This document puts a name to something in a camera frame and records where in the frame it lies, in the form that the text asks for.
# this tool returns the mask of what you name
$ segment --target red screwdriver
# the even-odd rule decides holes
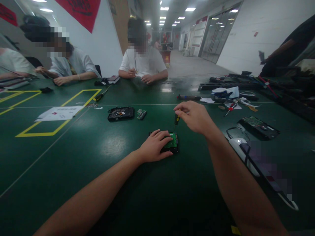
[[[224,117],[226,117],[226,115],[227,115],[230,111],[234,110],[235,107],[237,107],[237,103],[232,103],[231,106],[229,107],[229,111],[225,114]]]

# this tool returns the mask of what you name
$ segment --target black hair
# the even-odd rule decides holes
[[[128,41],[135,46],[142,46],[146,41],[146,25],[144,20],[130,18],[128,21]]]
[[[24,24],[20,29],[24,36],[33,43],[52,43],[56,38],[61,38],[66,44],[66,52],[72,53],[74,47],[67,42],[67,38],[62,37],[62,33],[55,32],[55,28],[50,26],[47,19],[38,16],[26,15],[23,17]]]

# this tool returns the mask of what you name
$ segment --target red wall decoration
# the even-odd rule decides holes
[[[101,0],[56,0],[56,2],[92,33]]]
[[[16,14],[11,11],[9,8],[6,6],[2,5],[0,3],[0,17],[6,21],[8,21],[10,24],[14,26],[18,26],[17,21],[16,21]]]

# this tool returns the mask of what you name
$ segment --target dark clothing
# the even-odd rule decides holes
[[[285,44],[289,40],[293,40],[295,44],[282,52],[281,54],[274,56],[263,67],[261,76],[275,77],[277,67],[286,67],[294,59],[296,59],[308,46],[308,44],[315,37],[315,15],[303,22],[297,27],[281,44]]]

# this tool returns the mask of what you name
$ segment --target fluorescent light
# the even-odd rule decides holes
[[[47,9],[47,8],[41,8],[40,10],[45,11],[45,12],[53,12],[53,10]]]

